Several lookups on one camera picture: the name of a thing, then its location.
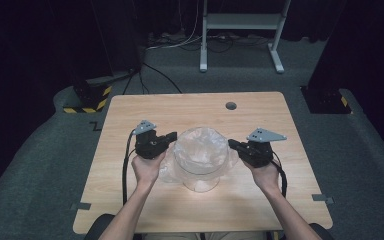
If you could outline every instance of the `metal stand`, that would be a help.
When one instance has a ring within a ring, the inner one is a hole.
[[[202,44],[199,70],[206,72],[207,63],[207,30],[208,29],[265,29],[276,30],[273,43],[268,44],[270,55],[278,73],[285,72],[279,55],[277,46],[282,34],[283,26],[286,21],[291,0],[286,0],[280,14],[225,14],[207,12],[207,1],[204,0],[203,20],[202,20]]]

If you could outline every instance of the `gray floor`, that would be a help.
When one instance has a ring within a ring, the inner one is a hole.
[[[209,43],[212,49],[225,45]],[[300,86],[306,85],[324,47],[281,41],[284,74],[274,70],[266,45],[234,45],[210,52],[207,73],[199,72],[199,52],[179,48],[146,52],[144,61],[169,76],[183,93],[279,91],[285,95],[322,192],[336,239],[384,239],[384,143],[351,92],[341,90],[353,110],[349,115],[310,114]],[[144,67],[143,83],[151,94],[176,93],[163,76]],[[110,98],[123,92],[116,82]],[[17,152],[0,180],[0,239],[82,239],[72,231],[99,131],[106,111],[65,114],[70,89],[55,98],[57,112]],[[126,94],[142,94],[138,76]]]

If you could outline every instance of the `wooden table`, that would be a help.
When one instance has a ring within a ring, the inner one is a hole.
[[[226,108],[227,102],[237,105]],[[194,127],[211,127],[226,138],[246,141],[257,127],[286,135],[272,142],[288,178],[287,199],[308,222],[332,227],[326,204],[313,201],[320,188],[297,129],[279,92],[115,96],[111,100],[73,229],[86,233],[101,214],[122,207],[121,174],[128,136],[141,120],[157,125],[157,135]],[[132,138],[130,149],[134,148]],[[128,195],[136,180],[129,164]],[[213,190],[190,191],[179,183],[158,180],[139,219],[137,232],[213,232],[281,229],[269,202],[240,161]]]

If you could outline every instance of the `clear plastic bag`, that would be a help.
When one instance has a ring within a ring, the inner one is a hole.
[[[183,183],[195,192],[213,189],[220,176],[238,161],[236,151],[216,130],[192,128],[182,133],[167,150],[161,163],[160,178],[165,182]]]

